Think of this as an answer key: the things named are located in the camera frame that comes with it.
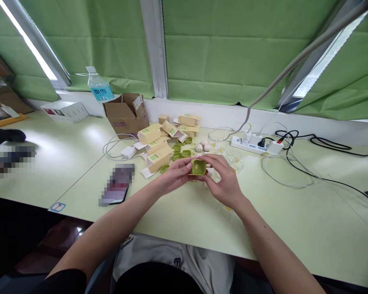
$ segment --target person's right hand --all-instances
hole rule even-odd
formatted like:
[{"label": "person's right hand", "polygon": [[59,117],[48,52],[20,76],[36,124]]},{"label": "person's right hand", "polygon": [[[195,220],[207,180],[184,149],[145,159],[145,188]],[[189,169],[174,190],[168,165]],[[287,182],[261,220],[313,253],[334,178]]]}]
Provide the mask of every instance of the person's right hand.
[{"label": "person's right hand", "polygon": [[211,194],[219,202],[235,210],[240,200],[244,199],[245,196],[241,192],[234,169],[229,166],[222,155],[205,154],[198,158],[210,164],[220,174],[221,180],[216,183],[207,175],[198,176],[198,179],[206,182]]}]

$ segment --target plastic bottle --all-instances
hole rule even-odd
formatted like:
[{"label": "plastic bottle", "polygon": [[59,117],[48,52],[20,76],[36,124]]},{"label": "plastic bottle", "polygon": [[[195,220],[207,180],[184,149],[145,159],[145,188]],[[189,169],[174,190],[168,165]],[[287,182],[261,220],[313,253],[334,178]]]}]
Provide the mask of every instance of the plastic bottle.
[{"label": "plastic bottle", "polygon": [[97,73],[95,67],[86,67],[86,69],[89,72],[87,86],[89,86],[97,101],[104,103],[114,99],[109,83]]}]

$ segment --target bottle cap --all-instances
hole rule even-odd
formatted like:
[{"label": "bottle cap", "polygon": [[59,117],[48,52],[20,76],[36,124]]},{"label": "bottle cap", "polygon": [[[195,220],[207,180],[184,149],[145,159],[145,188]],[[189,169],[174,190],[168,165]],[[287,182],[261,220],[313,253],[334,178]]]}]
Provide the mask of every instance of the bottle cap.
[{"label": "bottle cap", "polygon": [[91,74],[91,73],[96,73],[97,71],[95,70],[95,67],[86,67],[87,71]]}]

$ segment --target table surface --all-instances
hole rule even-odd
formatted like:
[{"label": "table surface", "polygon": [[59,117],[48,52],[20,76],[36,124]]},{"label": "table surface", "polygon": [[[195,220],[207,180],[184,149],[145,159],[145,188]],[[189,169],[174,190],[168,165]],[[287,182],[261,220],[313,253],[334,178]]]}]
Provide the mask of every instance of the table surface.
[{"label": "table surface", "polygon": [[3,127],[20,129],[26,142],[2,145],[34,146],[36,156],[0,178],[0,197],[48,209],[101,159],[114,131],[104,118],[89,116],[71,124],[55,122],[42,110],[27,116]]},{"label": "table surface", "polygon": [[[207,138],[209,131],[202,128],[194,142]],[[131,143],[120,142],[112,153]],[[284,158],[269,159],[267,170],[279,181],[293,185],[308,185],[313,180],[317,183],[302,189],[282,186],[262,170],[264,157],[238,151],[245,165],[238,175],[242,191],[306,267],[316,275],[368,287],[368,199],[348,187],[314,180]],[[368,153],[368,147],[355,147],[353,151]],[[297,140],[294,153],[318,175],[368,191],[368,158],[321,148],[307,140]],[[140,173],[146,166],[143,158],[126,163],[135,164],[135,181],[127,197],[160,175],[157,172],[145,179]],[[59,199],[66,204],[60,213],[96,221],[114,208],[99,207],[98,199],[116,164],[106,157],[99,160]],[[226,211],[200,182],[187,183],[159,199],[135,231],[256,260],[240,219]]]}]

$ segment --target forearm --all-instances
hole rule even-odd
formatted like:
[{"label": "forearm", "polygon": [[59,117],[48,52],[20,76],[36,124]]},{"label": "forearm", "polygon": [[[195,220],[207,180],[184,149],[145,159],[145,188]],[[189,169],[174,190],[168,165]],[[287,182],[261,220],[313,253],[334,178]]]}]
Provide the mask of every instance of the forearm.
[{"label": "forearm", "polygon": [[76,268],[85,272],[89,281],[98,265],[128,237],[162,193],[161,183],[152,181],[109,211],[71,246],[49,276],[64,269]]},{"label": "forearm", "polygon": [[277,294],[325,293],[248,199],[243,198],[235,211],[243,221],[259,263]]}]

